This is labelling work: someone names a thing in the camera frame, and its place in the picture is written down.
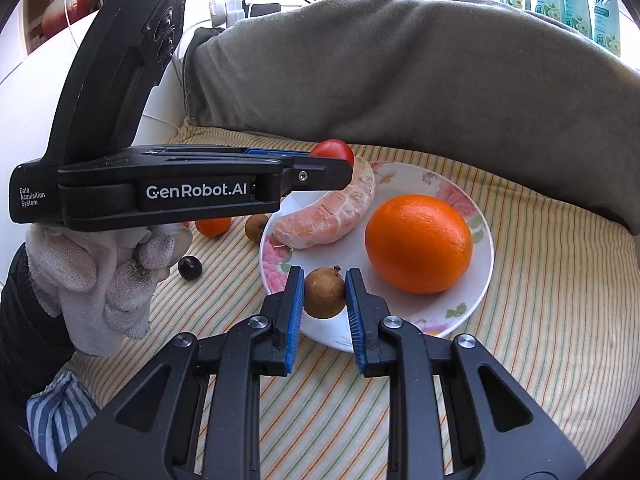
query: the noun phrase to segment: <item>black berry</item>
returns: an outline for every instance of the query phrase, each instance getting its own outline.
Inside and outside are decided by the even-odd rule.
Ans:
[[[187,281],[195,280],[202,274],[202,264],[195,256],[183,256],[178,262],[178,272]]]

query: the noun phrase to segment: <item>red cherry tomato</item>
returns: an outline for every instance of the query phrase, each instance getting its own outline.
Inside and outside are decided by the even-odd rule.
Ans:
[[[339,139],[328,139],[318,144],[309,153],[311,156],[327,156],[329,158],[343,158],[353,168],[355,158],[351,148]]]

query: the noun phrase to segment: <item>gray blanket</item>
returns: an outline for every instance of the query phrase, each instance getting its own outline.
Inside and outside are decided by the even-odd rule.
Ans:
[[[640,233],[640,75],[576,32],[482,0],[323,0],[200,32],[200,126],[419,150]]]

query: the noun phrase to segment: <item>white wall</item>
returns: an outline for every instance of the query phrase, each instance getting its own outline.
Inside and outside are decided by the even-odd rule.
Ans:
[[[0,32],[0,81],[27,57],[22,34],[22,0]]]
[[[71,28],[80,43],[94,14]],[[28,225],[14,224],[8,213],[9,177],[22,162],[40,158],[49,142],[51,123],[76,44],[68,29],[36,49],[0,84],[0,283],[16,249],[24,241]],[[169,63],[160,85],[153,88],[138,126],[135,144],[167,142],[175,137],[185,117],[182,89]]]

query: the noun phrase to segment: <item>white glove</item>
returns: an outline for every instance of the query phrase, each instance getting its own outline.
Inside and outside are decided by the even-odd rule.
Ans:
[[[181,224],[79,233],[31,226],[31,286],[43,309],[62,314],[76,349],[114,355],[124,336],[141,339],[159,282],[191,245]]]

